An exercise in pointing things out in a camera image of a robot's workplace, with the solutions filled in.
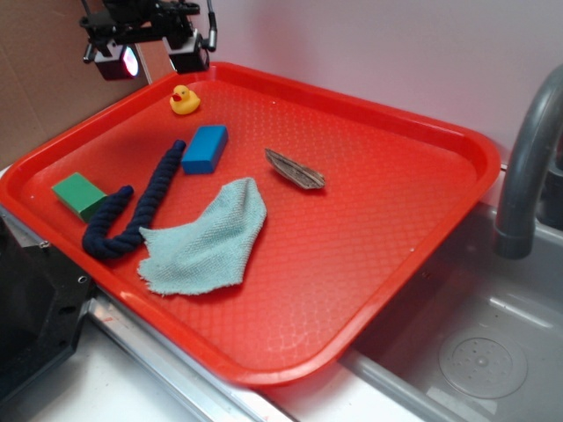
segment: sponge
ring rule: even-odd
[[[215,171],[228,138],[226,126],[198,128],[182,158],[182,169],[185,174],[208,174]]]
[[[88,222],[106,194],[80,173],[74,173],[52,187],[53,192],[83,222]]]

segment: green sponge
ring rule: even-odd
[[[68,176],[52,189],[59,200],[83,222],[88,222],[106,200],[106,194],[80,173]]]

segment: tray rim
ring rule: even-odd
[[[477,181],[472,188],[447,212],[444,219],[434,226],[428,236],[420,243],[420,247],[358,309],[354,316],[352,316],[350,323],[345,325],[343,330],[339,331],[317,354],[293,367],[283,367],[275,371],[268,370],[265,372],[240,367],[191,328],[186,326],[179,327],[178,323],[163,318],[161,310],[156,306],[148,306],[145,302],[124,297],[124,292],[118,289],[122,282],[109,268],[93,258],[86,256],[86,259],[84,259],[83,251],[58,235],[56,230],[50,227],[47,222],[17,201],[18,186],[23,186],[36,172],[48,167],[61,156],[79,148],[103,132],[102,128],[108,127],[105,120],[109,119],[110,116],[112,116],[111,120],[114,121],[121,121],[128,116],[132,116],[140,108],[153,104],[156,100],[169,94],[170,87],[175,80],[181,79],[181,83],[191,84],[200,81],[221,81],[229,77],[236,79],[236,82],[230,81],[232,84],[243,86],[247,89],[252,89],[252,85],[248,84],[248,81],[255,81],[258,78],[263,83],[260,86],[267,87],[265,91],[262,89],[255,90],[260,91],[260,93],[291,102],[296,102],[295,98],[298,96],[300,99],[298,104],[300,106],[308,106],[316,110],[319,110],[319,107],[321,107],[319,110],[321,112],[338,115],[358,123],[376,126],[396,134],[409,136],[409,134],[406,135],[405,132],[396,129],[396,126],[400,126],[405,128],[407,132],[410,131],[410,134],[413,136],[409,137],[412,137],[414,140],[452,151],[467,159],[472,163],[477,175]],[[391,126],[393,126],[392,130],[385,128]],[[431,139],[420,139],[420,132],[432,135]],[[452,138],[458,139],[455,145],[451,145]],[[47,160],[45,155],[48,155],[50,158],[55,157],[56,159]],[[244,68],[231,63],[218,62],[212,65],[206,73],[188,76],[178,76],[175,73],[171,73],[91,116],[89,119],[31,151],[29,154],[22,156],[0,178],[0,203],[31,230],[35,231],[39,236],[48,239],[49,242],[79,263],[95,280],[103,279],[104,282],[99,283],[102,285],[102,289],[107,291],[112,297],[117,298],[124,306],[142,317],[167,338],[170,338],[182,350],[192,354],[205,367],[216,371],[218,375],[232,382],[260,387],[292,382],[321,369],[337,359],[359,334],[361,329],[375,317],[377,312],[413,275],[420,264],[413,266],[412,262],[423,262],[428,257],[428,251],[432,253],[439,246],[470,212],[479,201],[481,195],[493,184],[500,170],[500,156],[492,142],[484,135],[468,128],[399,110],[387,105],[380,105],[368,100],[350,97],[258,70]],[[182,341],[186,337],[186,330],[190,331],[190,339]]]

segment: stainless steel sink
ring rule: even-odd
[[[344,364],[426,420],[563,420],[563,236],[499,258],[493,220],[479,204]]]

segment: yellow rubber duck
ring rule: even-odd
[[[176,114],[193,113],[200,105],[199,97],[185,85],[177,85],[173,92],[170,98],[170,107]]]

